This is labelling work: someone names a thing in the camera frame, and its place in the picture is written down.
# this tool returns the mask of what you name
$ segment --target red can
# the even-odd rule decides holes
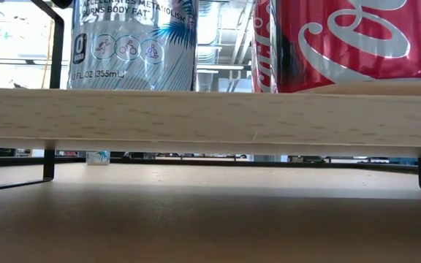
[[[270,92],[270,0],[256,0],[253,26],[253,92]]]
[[[272,8],[278,92],[421,80],[421,0],[272,0]]]

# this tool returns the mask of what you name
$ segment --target nutrition icon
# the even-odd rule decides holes
[[[147,49],[145,55],[149,58],[159,58],[159,53],[157,52],[157,49],[155,49],[154,44],[151,44],[151,47]]]
[[[140,54],[140,43],[132,36],[123,36],[116,41],[116,55],[125,61],[136,59]]]
[[[132,44],[132,40],[129,40],[128,43],[126,45],[124,45],[124,47],[120,47],[120,53],[121,54],[124,54],[126,52],[128,52],[131,55],[137,54],[137,49]]]
[[[110,41],[108,39],[105,39],[103,42],[100,42],[99,47],[96,48],[96,51],[101,51],[102,54],[105,54],[105,48],[107,48],[110,45]]]
[[[92,53],[98,59],[106,59],[115,53],[115,39],[112,36],[103,34],[98,36],[92,43]]]
[[[156,40],[147,39],[141,43],[140,57],[149,64],[159,64],[164,58],[164,48]]]

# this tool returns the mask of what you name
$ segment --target can label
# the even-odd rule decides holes
[[[272,0],[279,92],[421,79],[421,0]]]
[[[193,89],[197,0],[79,0],[74,6],[70,88]]]
[[[253,92],[270,92],[270,0],[254,3],[252,46]]]
[[[110,163],[110,152],[103,150],[97,152],[87,152],[86,154],[87,164],[109,164]]]

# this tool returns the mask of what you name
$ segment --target wooden board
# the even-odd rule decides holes
[[[16,145],[421,156],[421,96],[0,89],[0,147]]]
[[[302,91],[306,94],[421,96],[421,80],[342,83]]]

